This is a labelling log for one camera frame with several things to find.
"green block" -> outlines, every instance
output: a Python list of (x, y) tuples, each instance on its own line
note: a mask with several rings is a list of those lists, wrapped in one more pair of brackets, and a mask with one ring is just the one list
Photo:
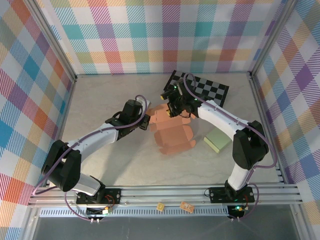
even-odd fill
[(231, 139), (216, 127), (204, 137), (204, 141), (218, 154), (231, 142)]

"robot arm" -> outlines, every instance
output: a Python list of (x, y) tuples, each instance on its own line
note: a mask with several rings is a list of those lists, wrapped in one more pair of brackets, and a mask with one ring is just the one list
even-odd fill
[[(128, 100), (122, 111), (117, 112), (112, 118), (105, 121), (97, 130), (101, 133), (93, 134), (84, 139), (81, 144), (74, 147), (62, 160), (53, 172), (49, 175), (48, 180), (60, 188), (63, 192), (74, 190), (82, 192), (88, 196), (92, 196), (91, 201), (99, 202), (99, 194), (105, 189), (105, 185), (92, 176), (87, 176), (81, 173), (81, 163), (92, 153), (100, 149), (102, 146), (112, 144), (121, 138), (131, 133), (136, 128), (146, 130), (149, 125), (150, 116), (144, 115), (143, 119), (135, 125), (119, 128), (109, 129), (110, 127), (127, 126), (136, 122), (145, 108), (148, 108), (149, 101), (146, 103), (137, 98), (136, 100)], [(45, 163), (42, 167), (41, 173), (45, 175), (50, 168), (55, 164), (58, 158), (71, 146), (76, 144), (79, 139), (63, 142), (61, 140), (55, 141), (47, 155)]]
[[(232, 156), (235, 166), (230, 177), (225, 182), (225, 193), (230, 199), (234, 199), (247, 186), (247, 178), (253, 167), (269, 151), (268, 145), (259, 136), (239, 123), (250, 125), (264, 135), (263, 127), (258, 121), (248, 122), (240, 119), (219, 107), (213, 100), (208, 100), (206, 96), (193, 93), (197, 97), (207, 100), (207, 103), (210, 103), (218, 110), (191, 96), (186, 90), (182, 79), (176, 81), (174, 89), (164, 92), (161, 98), (163, 100), (168, 99), (169, 110), (167, 113), (170, 117), (178, 116), (183, 110), (186, 110), (188, 113), (215, 125), (233, 141)], [(234, 122), (226, 114), (232, 116), (238, 122)]]

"black and white checkered board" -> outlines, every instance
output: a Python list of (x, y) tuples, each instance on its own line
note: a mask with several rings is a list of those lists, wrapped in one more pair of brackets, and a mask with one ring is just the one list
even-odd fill
[[(164, 91), (172, 90), (174, 89), (174, 83), (183, 78), (185, 75), (184, 72), (182, 71), (177, 71), (174, 70), (173, 73), (171, 74), (171, 77), (169, 81), (166, 83), (164, 87)], [(216, 104), (218, 104), (221, 108), (224, 106), (225, 99), (229, 90), (229, 86), (217, 83), (215, 81), (210, 81), (205, 78), (201, 77), (195, 77), (196, 81), (196, 88), (195, 92), (198, 94), (203, 94), (208, 96), (209, 99), (212, 99), (215, 101)], [(192, 82), (191, 86), (194, 86), (194, 82), (192, 81), (192, 77), (188, 75), (187, 77), (188, 82)]]

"gray floor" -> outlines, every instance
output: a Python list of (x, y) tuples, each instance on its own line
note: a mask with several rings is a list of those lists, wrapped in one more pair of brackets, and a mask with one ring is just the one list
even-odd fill
[(241, 222), (225, 216), (114, 217), (90, 224), (77, 217), (40, 217), (33, 240), (298, 240), (289, 206), (258, 206)]
[[(197, 74), (199, 77), (229, 86), (224, 108), (248, 121), (260, 120), (245, 73)], [(165, 103), (160, 94), (170, 74), (122, 74), (80, 77), (75, 86), (62, 140), (79, 138), (98, 128), (128, 99), (137, 94), (151, 106)], [(196, 146), (175, 155), (163, 155), (154, 133), (136, 129), (121, 140), (102, 147), (81, 166), (84, 174), (106, 185), (177, 185), (224, 183), (232, 172), (232, 144), (219, 154), (203, 140), (213, 126), (201, 119), (191, 121)], [(262, 165), (272, 163), (268, 154)], [(275, 169), (258, 169), (252, 182), (277, 182)]]

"plaid wallpaper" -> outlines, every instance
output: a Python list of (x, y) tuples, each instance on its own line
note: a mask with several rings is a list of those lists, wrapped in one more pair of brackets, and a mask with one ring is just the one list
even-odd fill
[(258, 73), (281, 161), (320, 239), (320, 1), (300, 0)]
[(23, 0), (0, 0), (0, 239), (21, 230), (71, 80)]
[(286, 2), (37, 1), (78, 74), (247, 72)]

